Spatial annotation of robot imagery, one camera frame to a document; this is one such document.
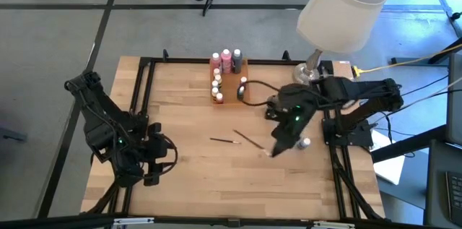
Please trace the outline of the black handled paint brush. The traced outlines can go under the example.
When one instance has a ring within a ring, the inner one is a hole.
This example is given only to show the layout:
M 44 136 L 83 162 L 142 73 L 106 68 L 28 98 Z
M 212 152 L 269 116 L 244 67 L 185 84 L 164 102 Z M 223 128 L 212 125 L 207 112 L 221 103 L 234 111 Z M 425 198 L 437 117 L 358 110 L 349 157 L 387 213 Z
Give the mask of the black handled paint brush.
M 209 138 L 210 140 L 213 140 L 213 141 L 218 141 L 218 142 L 226 142 L 226 143 L 231 143 L 231 144 L 241 144 L 241 142 L 237 142 L 237 141 L 234 141 L 234 140 L 229 140 L 229 139 L 219 139 L 219 138 Z
M 254 142 L 252 139 L 250 139 L 249 137 L 247 137 L 246 135 L 242 134 L 241 132 L 239 132 L 238 130 L 236 129 L 233 129 L 233 131 L 238 134 L 239 136 L 241 136 L 245 141 L 251 143 L 253 146 L 257 147 L 260 151 L 262 151 L 265 155 L 267 156 L 270 156 L 270 152 L 268 152 L 263 146 L 261 146 L 260 144 Z

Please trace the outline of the white flat box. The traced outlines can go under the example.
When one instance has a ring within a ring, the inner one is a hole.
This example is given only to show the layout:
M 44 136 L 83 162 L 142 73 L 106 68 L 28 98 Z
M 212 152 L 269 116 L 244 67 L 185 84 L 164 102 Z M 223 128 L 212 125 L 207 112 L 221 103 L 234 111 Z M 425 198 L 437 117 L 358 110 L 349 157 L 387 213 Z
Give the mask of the white flat box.
M 372 130 L 372 147 L 370 148 L 371 152 L 379 150 L 382 147 L 386 147 L 391 144 L 391 141 L 386 135 L 381 134 L 376 130 Z M 401 173 L 404 166 L 405 157 L 399 156 L 394 157 L 388 160 L 384 160 L 378 163 L 374 163 L 374 170 L 377 176 L 382 179 L 385 179 L 387 182 L 394 185 L 398 185 Z

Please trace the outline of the silver table lamp white shade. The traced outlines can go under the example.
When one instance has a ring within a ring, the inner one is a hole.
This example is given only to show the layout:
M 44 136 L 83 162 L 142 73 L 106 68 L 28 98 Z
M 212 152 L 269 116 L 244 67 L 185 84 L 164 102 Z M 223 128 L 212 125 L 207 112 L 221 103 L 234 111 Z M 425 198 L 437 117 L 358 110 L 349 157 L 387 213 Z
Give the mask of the silver table lamp white shade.
M 293 71 L 295 82 L 308 85 L 320 78 L 324 52 L 354 53 L 361 50 L 386 0 L 309 0 L 297 19 L 297 34 L 315 47 Z

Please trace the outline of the dark grey large paint bottle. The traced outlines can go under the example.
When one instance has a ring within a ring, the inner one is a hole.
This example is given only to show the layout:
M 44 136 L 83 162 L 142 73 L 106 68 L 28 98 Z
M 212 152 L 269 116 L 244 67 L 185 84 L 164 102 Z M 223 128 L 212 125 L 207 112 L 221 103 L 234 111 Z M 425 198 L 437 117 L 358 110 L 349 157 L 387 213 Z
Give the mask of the dark grey large paint bottle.
M 240 49 L 236 48 L 232 53 L 232 70 L 235 74 L 241 73 L 243 55 Z

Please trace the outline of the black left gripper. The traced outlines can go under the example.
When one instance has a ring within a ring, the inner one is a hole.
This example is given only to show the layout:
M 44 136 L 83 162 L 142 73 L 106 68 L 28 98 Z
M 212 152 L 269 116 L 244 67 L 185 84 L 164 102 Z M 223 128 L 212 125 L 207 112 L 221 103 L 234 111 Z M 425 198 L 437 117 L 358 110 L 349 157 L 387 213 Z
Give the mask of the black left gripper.
M 159 134 L 162 124 L 154 122 L 148 125 L 147 133 L 150 134 L 147 141 L 141 144 L 141 161 L 143 163 L 154 163 L 157 158 L 167 156 L 170 149 L 170 139 L 164 134 Z M 144 177 L 145 186 L 156 186 L 160 182 L 161 165 L 148 164 L 147 174 Z

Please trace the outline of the black diagonal beam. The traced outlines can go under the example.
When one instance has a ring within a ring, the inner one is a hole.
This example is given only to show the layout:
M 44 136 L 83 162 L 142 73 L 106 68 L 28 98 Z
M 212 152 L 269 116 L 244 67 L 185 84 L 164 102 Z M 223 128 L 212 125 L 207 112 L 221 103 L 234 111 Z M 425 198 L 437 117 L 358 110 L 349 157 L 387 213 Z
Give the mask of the black diagonal beam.
M 427 148 L 430 146 L 431 141 L 444 141 L 446 130 L 446 125 L 442 125 L 388 146 L 381 147 L 371 152 L 372 162 L 379 163 L 384 160 Z

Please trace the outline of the grey floor object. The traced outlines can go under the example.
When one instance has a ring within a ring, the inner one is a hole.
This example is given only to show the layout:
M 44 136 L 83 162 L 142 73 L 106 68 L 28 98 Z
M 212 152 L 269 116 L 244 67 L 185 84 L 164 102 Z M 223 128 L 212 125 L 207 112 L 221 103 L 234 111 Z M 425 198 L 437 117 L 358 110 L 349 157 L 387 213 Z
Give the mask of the grey floor object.
M 27 140 L 26 134 L 22 134 L 22 133 L 12 131 L 10 129 L 5 129 L 2 127 L 0 127 L 0 137 L 3 139 L 13 139 L 16 142 L 21 142 L 21 143 L 26 142 Z

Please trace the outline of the orange translucent plastic bin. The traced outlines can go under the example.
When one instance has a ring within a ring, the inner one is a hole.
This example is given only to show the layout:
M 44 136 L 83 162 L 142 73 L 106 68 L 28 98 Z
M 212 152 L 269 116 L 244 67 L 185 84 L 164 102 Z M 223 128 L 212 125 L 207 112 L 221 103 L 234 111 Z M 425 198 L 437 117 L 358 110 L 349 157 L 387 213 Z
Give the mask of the orange translucent plastic bin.
M 209 77 L 210 77 L 210 90 L 212 91 L 213 85 L 212 82 L 215 80 L 214 77 L 214 67 L 212 64 L 209 64 Z M 248 74 L 248 60 L 243 59 L 241 72 L 236 74 L 231 72 L 230 74 L 221 74 L 222 83 L 221 87 L 219 86 L 219 91 L 223 94 L 223 105 L 237 105 L 240 101 L 237 98 L 237 89 L 240 86 L 241 78 L 245 77 L 249 79 Z M 244 99 L 250 99 L 250 88 L 246 88 L 244 91 Z

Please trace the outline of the black aluminium table frame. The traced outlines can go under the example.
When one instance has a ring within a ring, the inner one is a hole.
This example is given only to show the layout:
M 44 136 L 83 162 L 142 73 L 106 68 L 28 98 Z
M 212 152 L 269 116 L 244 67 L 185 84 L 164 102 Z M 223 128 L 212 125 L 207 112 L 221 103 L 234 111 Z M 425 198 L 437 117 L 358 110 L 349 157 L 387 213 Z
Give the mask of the black aluminium table frame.
M 271 158 L 236 134 L 238 130 L 270 152 L 273 121 L 261 102 L 292 80 L 294 63 L 248 62 L 251 106 L 223 105 L 210 96 L 207 59 L 157 59 L 147 113 L 178 148 L 178 162 L 156 186 L 120 190 L 110 210 L 156 222 L 205 222 L 226 225 L 300 225 L 340 220 L 352 214 L 350 201 L 339 209 L 329 149 L 323 141 L 322 113 L 304 133 L 306 150 L 288 150 Z M 218 142 L 229 139 L 241 144 Z

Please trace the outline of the pink large paint bottle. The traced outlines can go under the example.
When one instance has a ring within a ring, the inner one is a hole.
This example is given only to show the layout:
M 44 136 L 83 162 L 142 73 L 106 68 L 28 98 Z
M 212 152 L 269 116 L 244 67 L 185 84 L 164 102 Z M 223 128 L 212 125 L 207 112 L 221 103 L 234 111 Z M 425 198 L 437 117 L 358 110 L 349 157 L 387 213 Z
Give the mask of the pink large paint bottle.
M 228 49 L 224 49 L 221 53 L 221 66 L 223 74 L 230 74 L 232 72 L 232 54 Z

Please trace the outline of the coral large paint bottle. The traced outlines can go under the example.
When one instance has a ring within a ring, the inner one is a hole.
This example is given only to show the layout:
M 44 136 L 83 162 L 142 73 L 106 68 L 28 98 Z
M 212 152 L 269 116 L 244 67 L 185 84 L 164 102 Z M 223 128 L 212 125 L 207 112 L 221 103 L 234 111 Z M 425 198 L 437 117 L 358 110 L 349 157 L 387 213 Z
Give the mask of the coral large paint bottle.
M 212 57 L 210 58 L 209 64 L 210 64 L 212 74 L 213 74 L 213 70 L 216 68 L 222 70 L 221 56 L 218 53 L 213 53 Z

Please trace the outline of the silver frame bracket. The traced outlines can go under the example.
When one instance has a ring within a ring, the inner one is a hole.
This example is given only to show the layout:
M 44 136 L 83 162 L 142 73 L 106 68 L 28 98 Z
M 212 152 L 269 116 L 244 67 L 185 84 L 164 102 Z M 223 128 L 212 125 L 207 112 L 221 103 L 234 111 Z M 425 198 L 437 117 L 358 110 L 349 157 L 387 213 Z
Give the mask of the silver frame bracket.
M 355 224 L 345 222 L 314 221 L 313 228 L 320 229 L 356 229 Z
M 144 224 L 153 224 L 153 217 L 125 217 L 125 218 L 116 218 L 113 220 L 113 228 L 124 229 L 129 225 L 144 225 Z

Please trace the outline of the dark grey side panel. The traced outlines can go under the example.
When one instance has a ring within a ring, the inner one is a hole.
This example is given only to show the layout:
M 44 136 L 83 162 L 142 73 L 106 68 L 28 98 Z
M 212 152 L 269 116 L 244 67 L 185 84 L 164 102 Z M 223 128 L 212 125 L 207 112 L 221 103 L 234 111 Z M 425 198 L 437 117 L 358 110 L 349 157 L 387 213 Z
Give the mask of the dark grey side panel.
M 447 138 L 453 144 L 462 146 L 462 51 L 450 57 Z

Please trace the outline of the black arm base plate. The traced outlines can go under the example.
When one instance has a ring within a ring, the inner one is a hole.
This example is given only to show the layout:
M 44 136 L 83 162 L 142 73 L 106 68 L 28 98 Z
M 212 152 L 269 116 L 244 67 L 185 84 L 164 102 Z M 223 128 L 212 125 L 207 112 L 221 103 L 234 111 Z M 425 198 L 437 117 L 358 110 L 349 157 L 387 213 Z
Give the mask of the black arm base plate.
M 325 144 L 333 146 L 364 146 L 371 147 L 372 126 L 367 120 L 359 122 L 354 128 L 338 131 L 334 119 L 323 119 L 322 130 Z
M 130 113 L 128 127 L 130 129 L 141 129 L 146 128 L 148 124 L 149 117 L 145 114 L 139 113 Z

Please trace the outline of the black side desk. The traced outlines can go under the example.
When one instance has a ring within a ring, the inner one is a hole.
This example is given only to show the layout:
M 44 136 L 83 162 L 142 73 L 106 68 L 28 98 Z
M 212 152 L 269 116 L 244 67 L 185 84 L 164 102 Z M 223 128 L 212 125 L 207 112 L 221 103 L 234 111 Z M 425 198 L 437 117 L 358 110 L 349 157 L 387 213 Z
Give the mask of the black side desk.
M 447 173 L 459 173 L 462 177 L 462 149 L 451 144 L 432 140 L 430 142 L 427 194 L 424 224 L 434 228 L 462 229 L 462 209 L 452 214 L 450 184 Z

